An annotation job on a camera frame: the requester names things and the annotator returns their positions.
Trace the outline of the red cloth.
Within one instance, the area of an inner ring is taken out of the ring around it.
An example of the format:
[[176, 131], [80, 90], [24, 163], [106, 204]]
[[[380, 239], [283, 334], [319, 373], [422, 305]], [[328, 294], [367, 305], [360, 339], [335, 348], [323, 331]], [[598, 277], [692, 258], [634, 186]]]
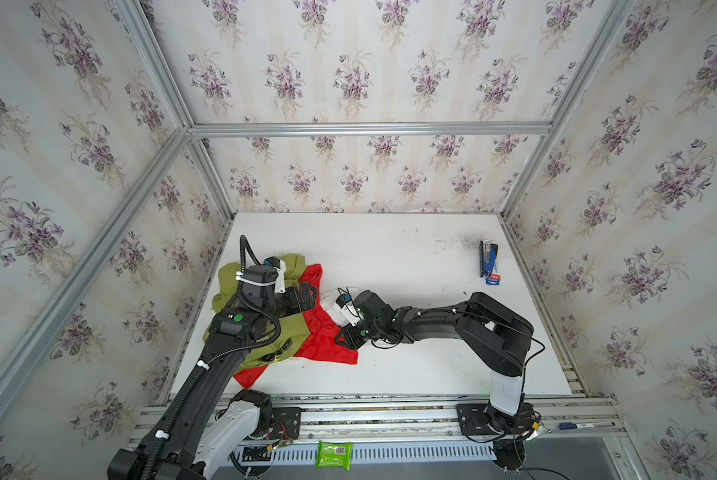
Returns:
[[234, 380], [244, 389], [251, 388], [268, 366], [290, 358], [344, 365], [358, 364], [358, 352], [334, 343], [338, 332], [340, 327], [320, 305], [305, 314], [284, 318], [282, 336], [276, 343], [252, 352], [234, 374]]

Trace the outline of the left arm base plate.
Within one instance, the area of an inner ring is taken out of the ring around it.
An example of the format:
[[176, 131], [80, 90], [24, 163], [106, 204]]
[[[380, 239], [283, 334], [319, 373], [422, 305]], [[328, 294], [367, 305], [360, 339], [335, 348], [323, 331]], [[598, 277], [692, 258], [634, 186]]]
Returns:
[[246, 440], [297, 440], [300, 437], [300, 424], [302, 408], [264, 408], [260, 412], [256, 429]]

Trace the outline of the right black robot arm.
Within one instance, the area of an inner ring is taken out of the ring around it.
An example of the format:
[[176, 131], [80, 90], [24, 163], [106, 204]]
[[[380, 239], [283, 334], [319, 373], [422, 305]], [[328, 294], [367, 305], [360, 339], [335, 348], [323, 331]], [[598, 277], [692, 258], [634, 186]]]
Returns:
[[488, 412], [504, 418], [519, 414], [535, 330], [498, 300], [475, 292], [445, 307], [394, 308], [366, 290], [352, 298], [348, 313], [356, 321], [340, 328], [334, 343], [352, 351], [378, 341], [392, 348], [431, 339], [464, 341], [492, 371]]

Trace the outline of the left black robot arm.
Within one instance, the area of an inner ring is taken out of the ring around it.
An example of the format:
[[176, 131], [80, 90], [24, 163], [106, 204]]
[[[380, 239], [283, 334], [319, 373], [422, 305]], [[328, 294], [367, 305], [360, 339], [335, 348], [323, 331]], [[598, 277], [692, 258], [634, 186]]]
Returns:
[[248, 354], [280, 338], [280, 320], [316, 307], [316, 288], [286, 287], [284, 272], [286, 263], [276, 257], [236, 272], [236, 293], [212, 318], [178, 395], [135, 450], [116, 452], [108, 478], [210, 479], [242, 440], [268, 429], [266, 394], [244, 390], [220, 420], [214, 410]]

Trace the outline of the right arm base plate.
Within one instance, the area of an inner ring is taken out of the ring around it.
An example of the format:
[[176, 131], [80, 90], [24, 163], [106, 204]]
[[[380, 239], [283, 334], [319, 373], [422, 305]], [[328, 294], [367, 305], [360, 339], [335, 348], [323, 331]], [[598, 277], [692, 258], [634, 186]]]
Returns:
[[521, 439], [529, 437], [542, 419], [530, 403], [522, 403], [513, 415], [500, 412], [490, 402], [462, 403], [456, 410], [462, 434], [470, 437]]

